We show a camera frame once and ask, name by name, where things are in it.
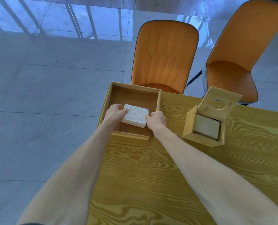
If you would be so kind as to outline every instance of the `chair seat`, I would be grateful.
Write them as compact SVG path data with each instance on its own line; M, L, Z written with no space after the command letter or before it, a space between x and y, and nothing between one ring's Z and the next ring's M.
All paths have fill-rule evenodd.
M211 86L242 95L242 102L254 103L258 100L250 72L231 62L216 61L207 65L208 89Z
M161 89L162 91L165 92L171 92L171 93L175 93L175 94L181 94L179 93L177 90L167 86L167 85L163 85L163 84L145 84L142 85L144 87L149 87L149 88L157 88L157 89Z

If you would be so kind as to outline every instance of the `person's left hand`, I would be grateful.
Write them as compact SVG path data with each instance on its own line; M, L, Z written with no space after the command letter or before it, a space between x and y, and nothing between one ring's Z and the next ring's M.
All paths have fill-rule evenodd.
M119 110L121 107L122 105L117 103L111 105L106 112L103 122L111 125L112 127L121 122L128 113L128 109Z

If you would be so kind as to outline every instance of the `chair backrest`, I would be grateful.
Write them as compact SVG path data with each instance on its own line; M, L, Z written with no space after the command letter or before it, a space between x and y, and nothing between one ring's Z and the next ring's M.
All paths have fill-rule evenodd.
M132 84L163 84L183 94L197 43L198 31L187 23L145 23L137 38Z
M207 65L215 61L228 61L251 71L277 32L278 2L245 2L223 30Z

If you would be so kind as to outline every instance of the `tissue stack inside box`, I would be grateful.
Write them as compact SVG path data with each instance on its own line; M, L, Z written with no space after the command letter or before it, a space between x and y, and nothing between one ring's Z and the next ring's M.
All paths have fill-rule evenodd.
M121 122L141 128L145 127L145 116L148 115L148 109L128 104L124 105L124 109L128 109L128 113Z

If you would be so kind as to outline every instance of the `wooden tissue box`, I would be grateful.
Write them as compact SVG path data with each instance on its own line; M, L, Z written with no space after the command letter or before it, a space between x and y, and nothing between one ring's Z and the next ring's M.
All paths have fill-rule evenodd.
M108 88L103 108L99 117L98 125L103 121L109 107L119 103L124 108L125 104L146 108L149 114L160 109L162 90L138 85L129 85L111 82ZM126 136L148 140L153 132L147 128L140 128L126 123L119 123L112 131L112 135Z
M224 145L226 118L241 97L211 86L200 105L187 113L183 137L208 147Z

